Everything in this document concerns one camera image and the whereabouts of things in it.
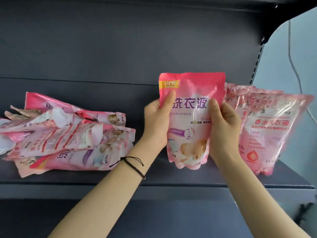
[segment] left hand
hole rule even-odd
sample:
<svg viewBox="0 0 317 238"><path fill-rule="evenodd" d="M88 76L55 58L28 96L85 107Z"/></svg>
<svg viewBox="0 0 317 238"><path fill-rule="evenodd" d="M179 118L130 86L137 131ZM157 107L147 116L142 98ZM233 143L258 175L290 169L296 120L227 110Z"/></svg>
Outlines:
<svg viewBox="0 0 317 238"><path fill-rule="evenodd" d="M175 102L176 92L171 91L160 108L159 99L144 108L144 133L142 139L150 141L160 151L167 144L167 131L170 123L170 111Z"/></svg>

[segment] finger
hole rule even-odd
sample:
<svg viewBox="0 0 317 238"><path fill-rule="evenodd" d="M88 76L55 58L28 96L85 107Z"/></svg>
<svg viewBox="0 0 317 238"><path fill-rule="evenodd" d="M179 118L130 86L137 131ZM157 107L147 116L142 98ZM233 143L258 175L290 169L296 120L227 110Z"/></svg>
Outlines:
<svg viewBox="0 0 317 238"><path fill-rule="evenodd" d="M166 114L170 113L170 111L174 105L175 98L176 98L176 91L174 91L174 90L170 91L170 93L166 97L166 100L165 100L163 107L161 108L162 112L164 112Z"/></svg>
<svg viewBox="0 0 317 238"><path fill-rule="evenodd" d="M220 110L224 120L226 120L229 124L235 125L241 122L239 115L228 103L223 102Z"/></svg>
<svg viewBox="0 0 317 238"><path fill-rule="evenodd" d="M144 108L144 113L148 113L148 112L156 112L159 109L159 99L154 100L152 103L148 104L147 106L145 106Z"/></svg>
<svg viewBox="0 0 317 238"><path fill-rule="evenodd" d="M209 106L209 114L211 116L212 123L219 123L221 120L224 119L222 117L220 107L216 99L209 100L208 106Z"/></svg>

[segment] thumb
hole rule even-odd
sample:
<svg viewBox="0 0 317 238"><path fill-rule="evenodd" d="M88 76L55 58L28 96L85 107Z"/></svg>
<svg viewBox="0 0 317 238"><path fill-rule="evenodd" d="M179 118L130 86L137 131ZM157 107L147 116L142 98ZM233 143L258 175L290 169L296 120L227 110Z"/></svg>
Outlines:
<svg viewBox="0 0 317 238"><path fill-rule="evenodd" d="M209 100L208 106L209 106L209 114L211 116L213 123L218 123L224 119L222 117L221 110L216 99Z"/></svg>
<svg viewBox="0 0 317 238"><path fill-rule="evenodd" d="M170 91L170 93L165 99L165 103L163 107L161 108L161 111L169 114L174 105L175 98L176 98L176 92L174 90Z"/></svg>

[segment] wire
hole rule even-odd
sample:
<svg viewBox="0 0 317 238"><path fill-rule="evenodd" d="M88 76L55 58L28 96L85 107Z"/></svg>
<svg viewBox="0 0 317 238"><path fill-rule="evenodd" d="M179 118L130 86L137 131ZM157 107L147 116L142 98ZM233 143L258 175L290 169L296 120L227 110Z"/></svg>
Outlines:
<svg viewBox="0 0 317 238"><path fill-rule="evenodd" d="M289 62L291 63L292 69L295 73L295 76L298 80L298 84L299 84L299 91L301 94L303 94L303 88L301 86L301 81L300 81L300 77L298 75L298 72L293 64L292 61L292 57L291 57L291 20L288 21L288 59ZM311 117L311 119L315 122L315 124L317 125L317 120L315 119L315 117L312 115L311 111L309 110L309 108L306 108L306 111L308 113L308 115Z"/></svg>

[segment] forearm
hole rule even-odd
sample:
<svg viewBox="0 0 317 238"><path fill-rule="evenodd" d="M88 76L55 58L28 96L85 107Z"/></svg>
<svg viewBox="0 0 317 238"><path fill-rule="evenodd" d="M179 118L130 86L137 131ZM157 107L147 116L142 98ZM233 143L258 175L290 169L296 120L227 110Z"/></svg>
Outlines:
<svg viewBox="0 0 317 238"><path fill-rule="evenodd" d="M239 154L224 157L217 166L254 238L309 237L272 198Z"/></svg>
<svg viewBox="0 0 317 238"><path fill-rule="evenodd" d="M138 157L144 166L128 158L143 174L160 150L149 140L140 140L127 156ZM139 186L142 177L124 161L85 196L56 226L49 238L106 237Z"/></svg>

